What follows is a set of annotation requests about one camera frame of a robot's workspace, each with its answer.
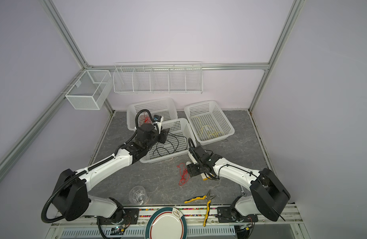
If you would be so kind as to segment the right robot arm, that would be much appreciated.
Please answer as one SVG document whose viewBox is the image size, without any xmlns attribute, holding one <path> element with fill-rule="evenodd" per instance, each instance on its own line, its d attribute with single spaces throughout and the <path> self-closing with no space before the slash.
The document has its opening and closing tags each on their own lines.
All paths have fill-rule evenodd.
<svg viewBox="0 0 367 239">
<path fill-rule="evenodd" d="M 193 160 L 186 164 L 190 177 L 203 175 L 209 180 L 226 178 L 251 193 L 250 197 L 238 196 L 229 207 L 220 209 L 217 217 L 221 221 L 246 222 L 249 216 L 256 214 L 273 222 L 282 218 L 291 195 L 272 170 L 240 166 L 200 145 L 194 146 L 191 138 L 187 141 L 188 155 Z"/>
</svg>

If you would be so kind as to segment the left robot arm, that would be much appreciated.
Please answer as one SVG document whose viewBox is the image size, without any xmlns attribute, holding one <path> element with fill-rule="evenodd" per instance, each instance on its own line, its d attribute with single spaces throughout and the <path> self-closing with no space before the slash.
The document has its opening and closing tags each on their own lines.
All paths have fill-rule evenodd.
<svg viewBox="0 0 367 239">
<path fill-rule="evenodd" d="M 162 127 L 163 116 L 142 109 L 136 114 L 135 122 L 142 113 L 148 114 L 151 123 L 136 124 L 134 134 L 113 154 L 91 166 L 76 171 L 67 169 L 60 174 L 41 211 L 42 222 L 73 221 L 81 216 L 103 218 L 111 224 L 123 222 L 125 212 L 121 203 L 114 198 L 91 196 L 89 192 L 115 172 L 138 162 L 154 145 L 167 141 L 169 129 Z"/>
</svg>

